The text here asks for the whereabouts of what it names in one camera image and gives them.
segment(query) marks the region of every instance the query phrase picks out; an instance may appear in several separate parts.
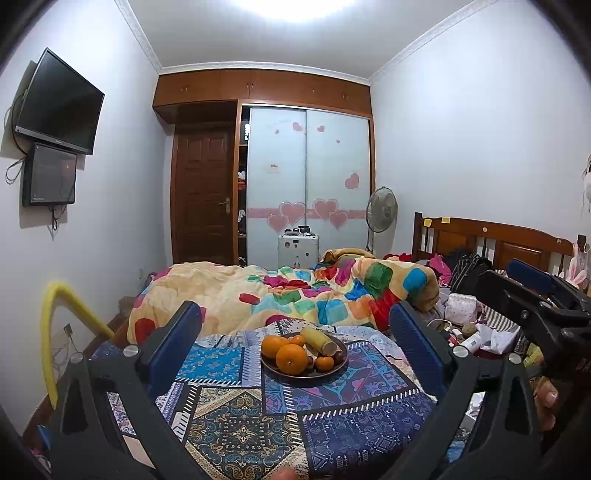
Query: crown molding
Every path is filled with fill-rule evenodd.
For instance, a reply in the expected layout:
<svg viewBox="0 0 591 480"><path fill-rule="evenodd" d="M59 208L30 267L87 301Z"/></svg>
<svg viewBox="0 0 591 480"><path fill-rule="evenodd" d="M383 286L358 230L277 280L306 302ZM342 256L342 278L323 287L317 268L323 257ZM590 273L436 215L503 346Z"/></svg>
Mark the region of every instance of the crown molding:
<svg viewBox="0 0 591 480"><path fill-rule="evenodd" d="M427 30L423 35L418 37L408 47L401 50L388 63L386 63L376 73L369 77L369 84L371 85L375 83L383 75L391 71L396 65L407 59L413 53L415 53L419 48L424 47L431 40L437 38L439 35L449 30L454 25L457 25L462 20L471 17L475 13L478 13L480 10L487 8L492 4L497 3L498 1L499 0L475 0L467 4L465 7L459 9L457 12L451 14L449 17L441 20L437 25Z"/></svg>
<svg viewBox="0 0 591 480"><path fill-rule="evenodd" d="M123 15L123 18L129 25L131 33L134 34L135 39L139 43L139 46L144 51L146 57L148 57L148 60L152 64L152 67L154 67L154 70L156 70L156 72L160 74L160 71L162 70L162 64L156 56L156 53L152 48L152 45L148 41L148 37L146 37L146 34L144 33L144 30L139 24L138 18L135 16L134 11L132 10L128 0L115 0L115 3L119 8L119 11L121 12L121 15Z"/></svg>
<svg viewBox="0 0 591 480"><path fill-rule="evenodd" d="M163 67L160 74L190 72L193 70L214 70L214 69L262 69L262 70L288 70L289 72L312 73L325 77L334 77L348 82L369 85L369 79L349 75L348 73L334 72L332 70L307 67L305 65L294 65L291 63L274 63L269 61L212 61L207 63L191 63L187 65L176 65Z"/></svg>

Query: fruit plate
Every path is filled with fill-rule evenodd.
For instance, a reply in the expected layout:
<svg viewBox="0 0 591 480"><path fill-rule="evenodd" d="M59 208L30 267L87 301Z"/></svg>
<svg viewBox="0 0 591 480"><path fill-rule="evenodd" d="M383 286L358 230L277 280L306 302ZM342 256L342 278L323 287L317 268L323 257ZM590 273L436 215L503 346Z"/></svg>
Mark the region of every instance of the fruit plate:
<svg viewBox="0 0 591 480"><path fill-rule="evenodd" d="M277 364L275 363L275 361L270 358L266 358L265 356L261 355L261 363L263 365L265 365L265 367L267 367L273 373L279 375L280 377L292 378L295 380L303 380L306 378L328 377L329 375L332 375L332 374L338 372L339 370L341 370L343 367L345 367L347 365L347 361L349 360L349 351L347 350L347 347L345 347L345 344L343 342L336 339L332 335L329 335L326 332L322 332L322 333L324 333L328 338L330 338L334 343L336 343L336 345L340 348L340 350L345 354L345 359L341 363L336 364L332 369L328 370L327 372L319 372L318 370L313 368L311 370L304 370L300 375L287 375L287 374L281 372L279 370L279 368L277 368ZM285 338L290 338L290 337L293 337L293 336L296 336L299 334L300 334L299 332L286 333L285 335L280 335L280 336L285 337Z"/></svg>

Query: white wall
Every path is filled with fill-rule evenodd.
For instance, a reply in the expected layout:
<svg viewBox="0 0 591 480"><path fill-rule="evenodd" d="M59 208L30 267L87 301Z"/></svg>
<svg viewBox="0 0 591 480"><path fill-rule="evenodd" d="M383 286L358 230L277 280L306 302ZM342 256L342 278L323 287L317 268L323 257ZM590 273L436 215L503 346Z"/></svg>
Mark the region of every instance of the white wall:
<svg viewBox="0 0 591 480"><path fill-rule="evenodd" d="M104 321L122 296L165 266L165 134L151 108L157 74L117 6L107 0L58 0L0 72L0 112L10 107L30 62L51 48L105 93L94 155L79 161L76 203L52 239L47 209L20 207L19 183L0 184L0 404L18 431L46 395L40 360L41 299L64 281ZM4 132L0 166L19 158ZM93 338L65 308L79 349Z"/></svg>
<svg viewBox="0 0 591 480"><path fill-rule="evenodd" d="M170 230L170 174L173 162L174 147L174 125L166 125L166 142L164 144L164 172L162 175L162 196L163 196L163 222L164 222L164 255L166 256L166 265L172 265L173 262L173 241Z"/></svg>
<svg viewBox="0 0 591 480"><path fill-rule="evenodd" d="M591 86L524 0L461 21L371 86L377 185L400 209L378 254L410 252L414 212L511 223L576 240L591 153Z"/></svg>

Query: bed frame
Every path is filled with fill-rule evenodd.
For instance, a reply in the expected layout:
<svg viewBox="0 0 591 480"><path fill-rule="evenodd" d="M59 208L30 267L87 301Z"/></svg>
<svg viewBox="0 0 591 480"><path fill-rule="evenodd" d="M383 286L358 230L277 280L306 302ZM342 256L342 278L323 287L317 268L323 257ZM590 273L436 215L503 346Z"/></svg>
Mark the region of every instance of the bed frame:
<svg viewBox="0 0 591 480"><path fill-rule="evenodd" d="M496 270L505 270L510 260L518 258L540 270L550 271L551 258L553 254L557 254L558 258L554 257L552 260L555 260L556 264L558 260L560 261L558 265L558 273L560 273L564 271L565 265L568 266L573 256L572 241L556 238L539 230L481 220L428 218L422 213L414 214L414 261L430 259L434 253L446 255L462 247L473 252L478 251L482 256L491 258L493 241L494 253L491 260Z"/></svg>

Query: ceiling light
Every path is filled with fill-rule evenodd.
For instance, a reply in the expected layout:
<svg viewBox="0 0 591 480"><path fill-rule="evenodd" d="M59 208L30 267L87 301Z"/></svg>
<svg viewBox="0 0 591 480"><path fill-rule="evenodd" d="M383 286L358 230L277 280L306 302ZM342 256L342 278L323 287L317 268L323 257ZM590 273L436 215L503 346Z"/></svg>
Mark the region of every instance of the ceiling light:
<svg viewBox="0 0 591 480"><path fill-rule="evenodd" d="M288 22L306 22L338 12L355 0L233 0L262 17Z"/></svg>

